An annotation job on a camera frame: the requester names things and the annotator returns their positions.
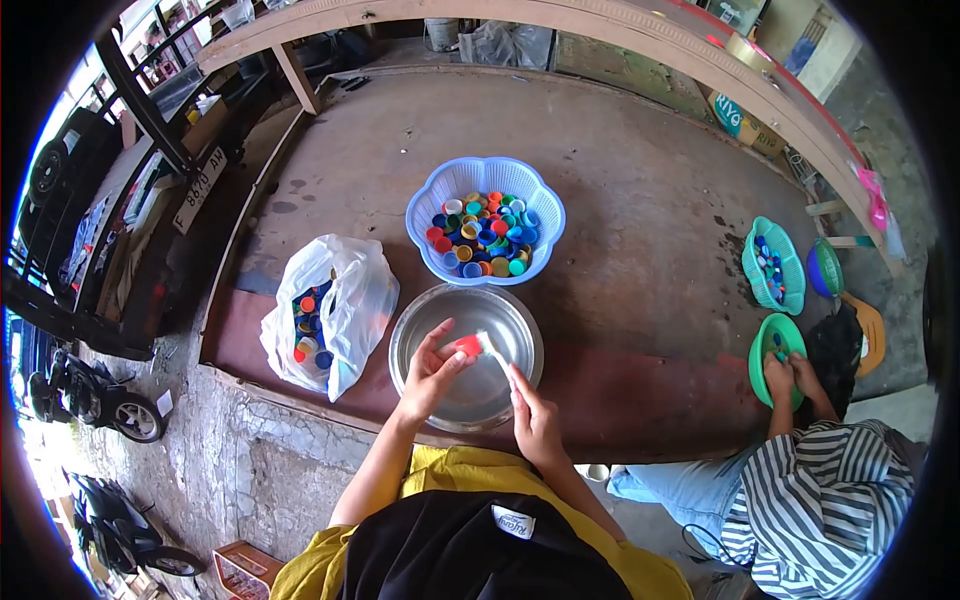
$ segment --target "tire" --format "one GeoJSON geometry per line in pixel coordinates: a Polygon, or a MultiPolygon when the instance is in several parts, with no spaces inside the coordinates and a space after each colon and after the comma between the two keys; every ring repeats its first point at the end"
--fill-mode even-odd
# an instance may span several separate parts
{"type": "Polygon", "coordinates": [[[128,439],[138,444],[150,444],[163,437],[166,428],[163,417],[147,398],[127,392],[113,407],[111,425],[128,439]]]}
{"type": "Polygon", "coordinates": [[[57,189],[66,169],[66,160],[66,144],[59,139],[48,142],[36,157],[34,168],[30,171],[28,196],[37,208],[43,208],[57,189]]]}
{"type": "Polygon", "coordinates": [[[206,565],[186,550],[171,546],[160,546],[140,554],[147,566],[178,577],[193,577],[206,571],[206,565]]]}

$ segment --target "plastic basin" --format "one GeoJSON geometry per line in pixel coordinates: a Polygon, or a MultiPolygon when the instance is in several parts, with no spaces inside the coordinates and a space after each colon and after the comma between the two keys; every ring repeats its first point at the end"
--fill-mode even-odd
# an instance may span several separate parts
{"type": "Polygon", "coordinates": [[[506,156],[454,158],[437,167],[407,205],[407,234],[420,249],[423,264],[435,276],[454,285],[517,285],[537,276],[550,260],[554,245],[560,240],[566,225],[566,212],[560,197],[546,186],[537,171],[525,162],[506,156]],[[432,227],[433,218],[443,204],[451,199],[463,199],[470,192],[501,192],[520,198],[528,211],[539,218],[535,229],[537,242],[525,273],[519,276],[460,277],[447,269],[443,258],[427,241],[424,233],[432,227]]]}
{"type": "Polygon", "coordinates": [[[817,294],[825,298],[836,298],[843,294],[845,284],[840,260],[827,240],[818,237],[806,254],[806,274],[817,294]]]}
{"type": "Polygon", "coordinates": [[[804,294],[806,294],[806,277],[804,276],[804,265],[797,255],[797,249],[793,247],[790,236],[786,234],[783,228],[766,217],[756,217],[754,226],[747,234],[744,240],[743,255],[740,257],[743,265],[743,272],[750,280],[750,286],[754,290],[754,297],[760,303],[760,306],[786,312],[791,315],[799,315],[804,310],[804,294]],[[754,252],[754,239],[762,235],[771,250],[780,253],[780,272],[783,273],[783,285],[786,292],[783,296],[783,304],[774,300],[767,287],[766,278],[763,272],[756,264],[756,254],[754,252]]]}
{"type": "MultiPolygon", "coordinates": [[[[767,381],[763,377],[763,357],[767,350],[776,351],[774,348],[774,334],[778,333],[781,337],[780,349],[784,354],[790,352],[799,352],[806,356],[806,344],[804,336],[793,323],[793,320],[782,313],[768,315],[763,323],[760,324],[760,331],[757,332],[754,342],[750,345],[750,356],[747,359],[747,365],[750,372],[750,385],[754,388],[754,394],[760,398],[760,401],[773,408],[774,401],[770,398],[770,391],[767,389],[767,381]]],[[[791,396],[793,410],[800,408],[804,401],[804,395],[796,386],[793,388],[791,396]]]]}

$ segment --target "yellow shirt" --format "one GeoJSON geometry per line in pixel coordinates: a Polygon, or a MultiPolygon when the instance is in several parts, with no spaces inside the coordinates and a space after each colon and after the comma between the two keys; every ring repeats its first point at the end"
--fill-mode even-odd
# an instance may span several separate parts
{"type": "MultiPolygon", "coordinates": [[[[468,446],[414,447],[410,474],[400,486],[405,498],[427,490],[509,492],[546,500],[564,516],[577,536],[599,552],[636,600],[691,600],[684,576],[672,562],[628,541],[617,543],[593,519],[553,493],[526,461],[513,454],[468,446]]],[[[329,600],[343,583],[347,542],[356,527],[338,525],[317,533],[303,554],[276,576],[271,600],[329,600]]]]}

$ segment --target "striped shirt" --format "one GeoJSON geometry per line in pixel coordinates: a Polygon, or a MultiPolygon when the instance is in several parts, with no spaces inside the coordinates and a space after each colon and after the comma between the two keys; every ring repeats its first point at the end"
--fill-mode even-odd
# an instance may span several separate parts
{"type": "Polygon", "coordinates": [[[821,420],[768,440],[750,458],[724,522],[726,564],[753,562],[777,598],[851,598],[890,547],[913,476],[878,420],[821,420]]]}

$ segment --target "hand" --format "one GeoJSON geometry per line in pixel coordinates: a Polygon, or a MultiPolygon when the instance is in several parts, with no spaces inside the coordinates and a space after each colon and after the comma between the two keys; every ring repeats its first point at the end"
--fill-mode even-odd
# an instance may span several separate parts
{"type": "Polygon", "coordinates": [[[394,413],[417,426],[433,413],[453,379],[477,362],[476,356],[455,351],[452,343],[437,349],[437,344],[452,328],[453,319],[437,325],[436,329],[426,334],[410,360],[403,396],[394,413]]]}
{"type": "Polygon", "coordinates": [[[797,389],[800,390],[801,394],[809,398],[814,398],[818,394],[823,394],[824,397],[827,396],[827,393],[824,391],[824,386],[820,385],[820,379],[817,378],[817,373],[813,370],[813,365],[810,364],[810,361],[806,360],[805,356],[799,352],[791,352],[786,362],[793,367],[794,378],[797,380],[797,389]]]}
{"type": "Polygon", "coordinates": [[[541,474],[570,464],[560,441],[557,405],[541,398],[516,365],[510,366],[508,378],[514,404],[514,436],[523,458],[541,474]]]}
{"type": "Polygon", "coordinates": [[[793,393],[793,369],[787,363],[781,363],[773,352],[767,352],[763,357],[763,378],[767,380],[767,388],[774,403],[791,401],[793,393]]]}

